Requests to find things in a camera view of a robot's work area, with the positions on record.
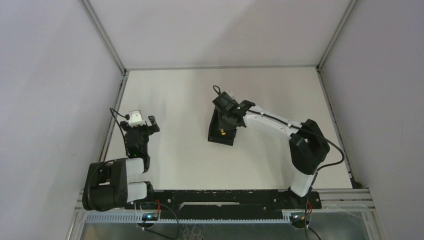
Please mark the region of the black yellow screwdriver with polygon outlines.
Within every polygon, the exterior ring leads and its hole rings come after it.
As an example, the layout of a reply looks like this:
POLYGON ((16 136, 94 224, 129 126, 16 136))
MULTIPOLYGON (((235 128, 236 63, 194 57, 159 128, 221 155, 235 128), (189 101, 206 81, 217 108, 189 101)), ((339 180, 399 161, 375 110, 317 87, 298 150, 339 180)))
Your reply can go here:
POLYGON ((219 130, 219 134, 220 134, 221 136, 226 136, 226 135, 227 135, 227 133, 228 133, 228 131, 227 131, 227 130, 225 130, 225 129, 220 129, 220 130, 219 130))

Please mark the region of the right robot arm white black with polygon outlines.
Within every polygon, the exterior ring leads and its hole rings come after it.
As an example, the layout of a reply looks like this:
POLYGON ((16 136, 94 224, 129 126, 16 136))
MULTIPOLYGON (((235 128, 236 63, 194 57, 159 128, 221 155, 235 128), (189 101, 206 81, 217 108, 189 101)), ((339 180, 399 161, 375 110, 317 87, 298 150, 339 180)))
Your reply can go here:
POLYGON ((309 201, 318 172, 323 168, 341 164, 345 160, 343 150, 324 137, 318 124, 311 119, 305 122, 289 120, 270 113, 253 102, 219 96, 213 101, 218 126, 216 137, 210 141, 219 143, 223 137, 237 128, 252 128, 275 135, 288 142, 294 173, 289 185, 289 203, 302 208, 309 201))

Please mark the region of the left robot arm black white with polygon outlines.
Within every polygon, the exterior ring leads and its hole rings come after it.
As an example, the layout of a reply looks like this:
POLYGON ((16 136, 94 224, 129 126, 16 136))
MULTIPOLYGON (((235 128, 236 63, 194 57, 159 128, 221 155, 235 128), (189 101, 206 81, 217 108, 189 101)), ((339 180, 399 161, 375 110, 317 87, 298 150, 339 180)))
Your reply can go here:
POLYGON ((137 201, 149 209, 156 203, 157 196, 152 192, 149 181, 130 182, 129 178, 146 173, 150 168, 148 154, 149 137, 160 131, 153 115, 149 124, 135 113, 120 123, 124 132, 126 157, 89 165, 82 194, 82 205, 87 211, 105 212, 123 208, 137 201))

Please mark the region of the black plastic bin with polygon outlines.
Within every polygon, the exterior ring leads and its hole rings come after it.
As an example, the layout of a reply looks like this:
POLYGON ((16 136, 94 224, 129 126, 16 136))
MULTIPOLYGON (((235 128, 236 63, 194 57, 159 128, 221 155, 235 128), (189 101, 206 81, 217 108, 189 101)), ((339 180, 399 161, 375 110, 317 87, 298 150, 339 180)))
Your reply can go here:
POLYGON ((212 143, 233 146, 239 118, 233 113, 234 105, 213 110, 207 140, 212 143))

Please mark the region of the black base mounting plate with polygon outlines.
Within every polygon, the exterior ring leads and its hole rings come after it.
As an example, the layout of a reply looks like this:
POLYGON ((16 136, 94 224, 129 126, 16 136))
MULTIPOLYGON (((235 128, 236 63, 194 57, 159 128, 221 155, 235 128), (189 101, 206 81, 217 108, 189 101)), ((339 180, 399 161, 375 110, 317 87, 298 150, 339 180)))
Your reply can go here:
POLYGON ((138 207, 166 217, 253 219, 277 217, 284 212, 322 208, 320 195, 312 191, 298 197, 285 189, 264 190, 155 190, 142 200, 128 203, 129 210, 138 207))

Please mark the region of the aluminium frame rail back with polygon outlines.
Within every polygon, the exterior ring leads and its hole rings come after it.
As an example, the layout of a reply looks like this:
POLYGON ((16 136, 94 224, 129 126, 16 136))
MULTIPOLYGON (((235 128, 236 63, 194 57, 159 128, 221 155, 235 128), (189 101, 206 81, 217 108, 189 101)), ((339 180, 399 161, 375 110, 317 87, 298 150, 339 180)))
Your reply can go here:
POLYGON ((271 65, 214 65, 214 66, 165 66, 165 67, 128 67, 130 71, 165 70, 214 70, 214 69, 272 69, 272 68, 316 68, 316 64, 271 64, 271 65))

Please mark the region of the aluminium frame rail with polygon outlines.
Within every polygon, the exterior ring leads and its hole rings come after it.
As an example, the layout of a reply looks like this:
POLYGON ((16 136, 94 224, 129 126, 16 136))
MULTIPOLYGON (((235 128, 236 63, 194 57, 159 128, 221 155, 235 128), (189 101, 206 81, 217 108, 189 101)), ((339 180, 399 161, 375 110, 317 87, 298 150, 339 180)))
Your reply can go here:
POLYGON ((322 208, 319 212, 375 212, 376 208, 367 188, 318 189, 322 208))
POLYGON ((316 68, 316 64, 271 64, 271 65, 214 65, 214 66, 165 66, 165 67, 128 67, 130 71, 165 70, 214 70, 214 69, 272 69, 272 68, 316 68))
POLYGON ((340 38, 342 31, 344 30, 346 24, 348 23, 351 15, 353 14, 359 0, 350 0, 346 9, 344 10, 341 19, 339 20, 327 46, 324 49, 322 56, 320 57, 318 64, 316 65, 316 69, 318 72, 322 70, 324 67, 329 55, 331 54, 336 42, 340 38))
POLYGON ((99 18, 93 4, 90 0, 79 0, 83 10, 85 11, 88 19, 90 20, 92 26, 94 27, 96 33, 98 34, 100 40, 102 41, 106 51, 110 55, 111 59, 121 72, 121 74, 125 75, 127 70, 124 66, 111 38, 109 37, 105 27, 102 24, 101 19, 99 18))

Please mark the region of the aluminium frame rail left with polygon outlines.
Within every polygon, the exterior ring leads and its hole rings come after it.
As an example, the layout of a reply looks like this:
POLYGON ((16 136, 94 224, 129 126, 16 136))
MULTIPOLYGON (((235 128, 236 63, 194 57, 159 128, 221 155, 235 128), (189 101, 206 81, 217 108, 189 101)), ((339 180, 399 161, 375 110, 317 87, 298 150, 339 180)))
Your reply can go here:
POLYGON ((101 19, 99 18, 93 4, 90 0, 79 0, 83 10, 85 11, 88 19, 90 20, 92 26, 94 27, 96 33, 98 34, 100 40, 102 41, 106 51, 110 55, 111 59, 121 72, 121 74, 125 75, 127 70, 124 66, 111 38, 109 37, 105 27, 102 24, 101 19))

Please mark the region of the aluminium front frame rail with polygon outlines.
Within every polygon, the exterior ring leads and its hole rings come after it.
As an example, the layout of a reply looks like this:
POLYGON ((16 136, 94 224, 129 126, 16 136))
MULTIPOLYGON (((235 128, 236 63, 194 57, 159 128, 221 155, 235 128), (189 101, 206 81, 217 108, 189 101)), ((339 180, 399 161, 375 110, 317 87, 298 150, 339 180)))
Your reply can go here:
POLYGON ((318 189, 322 208, 319 212, 375 212, 376 208, 367 188, 318 189))

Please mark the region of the aluminium frame rail right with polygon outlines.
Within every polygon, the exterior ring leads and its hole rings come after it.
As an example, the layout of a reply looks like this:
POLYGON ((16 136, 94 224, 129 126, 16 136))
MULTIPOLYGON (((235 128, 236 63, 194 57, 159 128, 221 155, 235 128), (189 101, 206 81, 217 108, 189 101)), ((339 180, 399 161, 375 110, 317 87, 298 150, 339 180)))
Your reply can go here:
POLYGON ((350 0, 346 9, 344 10, 341 19, 339 20, 327 46, 324 49, 322 56, 320 57, 318 64, 316 65, 316 69, 318 72, 322 70, 324 67, 329 55, 331 54, 336 42, 340 38, 342 31, 344 30, 346 24, 348 23, 351 15, 353 14, 359 0, 350 0))

